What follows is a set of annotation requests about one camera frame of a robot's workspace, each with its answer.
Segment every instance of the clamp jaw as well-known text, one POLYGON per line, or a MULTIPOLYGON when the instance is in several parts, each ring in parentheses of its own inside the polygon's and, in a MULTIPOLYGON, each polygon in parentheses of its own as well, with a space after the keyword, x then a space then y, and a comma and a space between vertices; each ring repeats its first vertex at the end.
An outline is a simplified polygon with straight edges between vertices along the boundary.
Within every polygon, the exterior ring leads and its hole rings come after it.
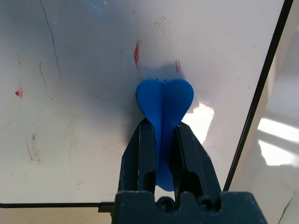
POLYGON ((121 160, 112 224, 265 224, 249 192, 222 192, 212 161, 190 127, 174 130, 170 155, 175 202, 154 199, 156 141, 144 119, 121 160))

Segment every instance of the whiteboard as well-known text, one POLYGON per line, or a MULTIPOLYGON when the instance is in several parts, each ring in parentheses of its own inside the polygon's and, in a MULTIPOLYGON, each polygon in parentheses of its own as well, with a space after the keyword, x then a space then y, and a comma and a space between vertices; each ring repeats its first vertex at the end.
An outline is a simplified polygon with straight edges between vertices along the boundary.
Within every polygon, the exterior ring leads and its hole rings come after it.
POLYGON ((113 201, 147 78, 228 175, 283 0, 1 0, 0 203, 113 201))

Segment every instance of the blue silicone piece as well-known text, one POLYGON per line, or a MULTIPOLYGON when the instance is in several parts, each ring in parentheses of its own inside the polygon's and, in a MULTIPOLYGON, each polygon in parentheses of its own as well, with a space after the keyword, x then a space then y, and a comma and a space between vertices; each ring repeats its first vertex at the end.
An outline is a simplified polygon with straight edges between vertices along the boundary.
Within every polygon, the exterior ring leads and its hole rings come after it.
POLYGON ((136 90, 140 110, 153 125, 156 137, 156 185, 173 191, 169 155, 174 128, 181 122, 193 101, 192 86, 183 79, 146 79, 136 90))

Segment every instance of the scratch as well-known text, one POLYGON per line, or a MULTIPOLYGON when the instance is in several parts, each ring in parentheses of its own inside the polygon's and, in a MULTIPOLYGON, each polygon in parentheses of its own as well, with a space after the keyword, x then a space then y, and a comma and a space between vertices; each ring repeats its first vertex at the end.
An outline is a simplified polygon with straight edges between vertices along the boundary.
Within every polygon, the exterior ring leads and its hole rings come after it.
POLYGON ((69 132, 70 126, 71 126, 71 120, 70 120, 69 126, 67 127, 67 130, 66 130, 66 133, 65 133, 64 139, 66 138, 66 136, 67 136, 67 133, 69 132))
POLYGON ((10 126, 10 123, 11 123, 11 121, 9 121, 9 123, 7 124, 7 125, 5 125, 2 129, 1 129, 1 131, 0 131, 0 134, 8 127, 8 126, 10 126))
POLYGON ((30 157, 30 159, 31 159, 31 162, 33 161, 33 157, 32 157, 32 155, 31 155, 31 152, 30 152, 30 149, 29 149, 29 146, 27 145, 27 149, 28 149, 28 154, 29 154, 29 157, 30 157))
POLYGON ((62 88, 62 78, 61 78, 60 68, 59 68, 59 64, 58 64, 58 60, 57 60, 57 55, 56 55, 56 49, 55 49, 55 43, 54 43, 54 37, 53 37, 53 33, 52 33, 51 27, 50 27, 50 25, 49 25, 48 18, 47 18, 47 15, 46 15, 46 12, 45 12, 45 9, 44 9, 44 8, 43 8, 43 13, 45 14, 45 18, 46 18, 46 21, 47 21, 49 30, 50 30, 50 32, 51 32, 52 41, 53 41, 53 48, 54 48, 54 54, 55 54, 55 59, 56 59, 57 67, 58 67, 58 73, 59 73, 59 77, 60 77, 61 88, 62 88))
POLYGON ((121 94, 123 98, 123 84, 122 84, 122 64, 121 64, 121 94))
MULTIPOLYGON (((42 63, 39 65, 39 70, 41 71, 41 75, 42 75, 42 77, 43 77, 43 72, 42 72, 42 68, 41 68, 41 66, 42 66, 42 63)), ((45 84, 46 95, 48 96, 47 86, 46 86, 46 82, 45 82, 44 77, 43 77, 43 83, 45 84)))
POLYGON ((72 172, 72 170, 71 170, 71 153, 72 153, 72 149, 73 148, 73 144, 71 145, 71 149, 70 149, 70 155, 69 155, 69 161, 70 161, 70 171, 71 171, 71 176, 72 176, 72 178, 74 179, 74 175, 73 175, 73 172, 72 172))

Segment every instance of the red mark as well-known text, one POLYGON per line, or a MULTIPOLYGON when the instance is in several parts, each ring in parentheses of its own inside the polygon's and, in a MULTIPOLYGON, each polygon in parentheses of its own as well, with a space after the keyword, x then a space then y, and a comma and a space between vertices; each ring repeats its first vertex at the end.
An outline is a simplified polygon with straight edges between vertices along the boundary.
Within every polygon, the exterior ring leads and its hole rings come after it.
POLYGON ((179 62, 179 60, 176 60, 176 69, 177 69, 177 73, 181 72, 181 63, 179 62))
POLYGON ((21 99, 23 99, 23 93, 24 93, 24 88, 21 87, 21 85, 19 85, 19 89, 15 92, 15 94, 20 97, 21 99))
POLYGON ((136 68, 138 69, 138 72, 140 72, 139 47, 140 47, 140 40, 136 39, 136 47, 135 47, 135 50, 134 50, 134 62, 135 62, 136 68))

